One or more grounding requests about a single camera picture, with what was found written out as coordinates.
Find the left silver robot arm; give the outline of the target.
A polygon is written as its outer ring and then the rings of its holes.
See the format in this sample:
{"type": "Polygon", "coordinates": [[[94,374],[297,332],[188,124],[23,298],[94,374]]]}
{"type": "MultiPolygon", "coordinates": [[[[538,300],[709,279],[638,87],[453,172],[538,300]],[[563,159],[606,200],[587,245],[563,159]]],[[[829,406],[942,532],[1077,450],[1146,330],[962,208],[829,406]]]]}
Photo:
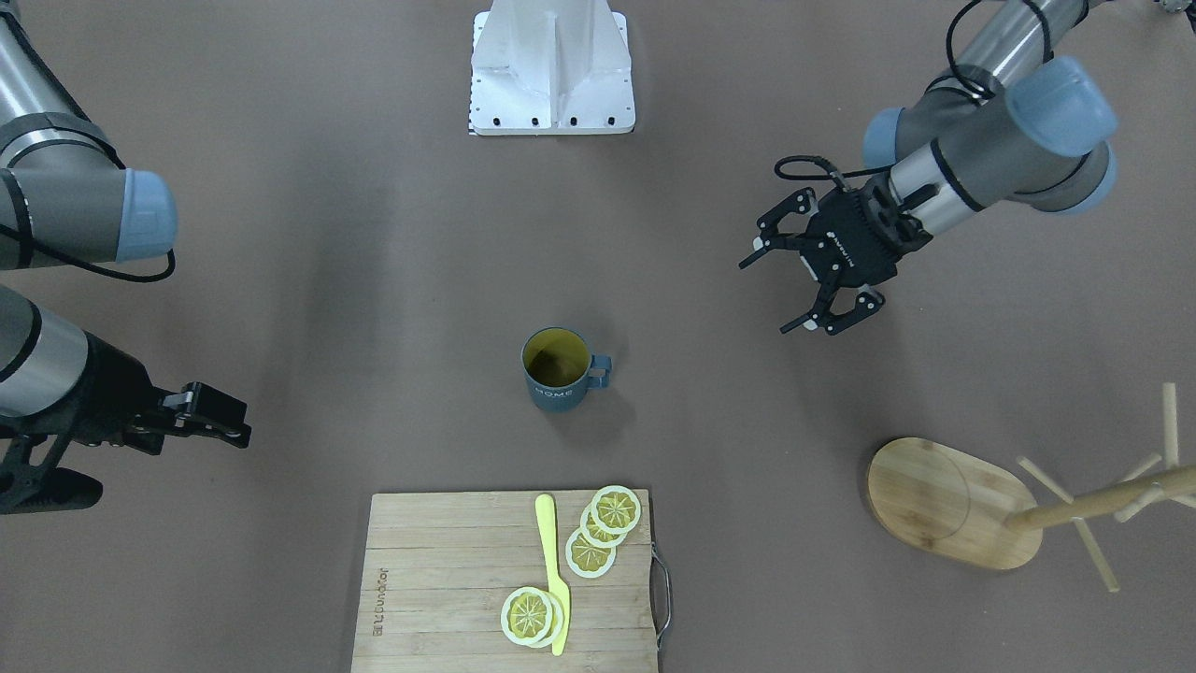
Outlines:
{"type": "Polygon", "coordinates": [[[1008,200],[1045,213],[1102,203],[1118,178],[1118,116],[1076,59],[1054,53],[1090,1],[1008,1],[913,108],[885,109],[864,133],[864,185],[823,157],[832,181],[804,186],[756,222],[751,263],[795,251],[819,283],[786,331],[842,334],[883,307],[878,285],[903,256],[1008,200]]]}

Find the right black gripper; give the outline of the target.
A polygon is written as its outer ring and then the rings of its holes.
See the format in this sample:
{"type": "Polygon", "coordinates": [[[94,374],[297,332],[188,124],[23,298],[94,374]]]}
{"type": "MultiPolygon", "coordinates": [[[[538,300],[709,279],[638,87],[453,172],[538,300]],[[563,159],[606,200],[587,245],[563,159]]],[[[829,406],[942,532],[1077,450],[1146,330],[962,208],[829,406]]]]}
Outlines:
{"type": "Polygon", "coordinates": [[[136,357],[112,345],[90,345],[71,402],[68,435],[85,446],[106,442],[161,455],[165,438],[215,438],[239,449],[250,443],[245,402],[199,380],[167,394],[136,357]]]}

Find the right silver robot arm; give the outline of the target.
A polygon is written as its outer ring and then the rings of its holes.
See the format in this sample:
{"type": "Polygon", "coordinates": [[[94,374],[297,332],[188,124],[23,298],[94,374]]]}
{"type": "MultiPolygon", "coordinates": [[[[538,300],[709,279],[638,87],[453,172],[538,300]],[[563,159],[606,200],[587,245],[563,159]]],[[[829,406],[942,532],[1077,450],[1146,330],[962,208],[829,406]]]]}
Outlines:
{"type": "MultiPolygon", "coordinates": [[[[157,100],[166,175],[126,165],[114,139],[35,50],[16,1],[4,4],[4,273],[44,279],[73,269],[106,287],[134,285],[129,306],[85,293],[108,319],[133,328],[182,316],[197,296],[209,322],[239,301],[268,265],[271,246],[234,216],[234,178],[248,149],[232,127],[252,106],[262,72],[231,4],[150,4],[150,47],[134,47],[118,90],[157,100]]],[[[136,357],[86,331],[23,289],[4,287],[4,470],[32,478],[69,443],[126,446],[158,455],[167,438],[210,438],[246,449],[248,405],[209,384],[161,388],[136,357]]]]}

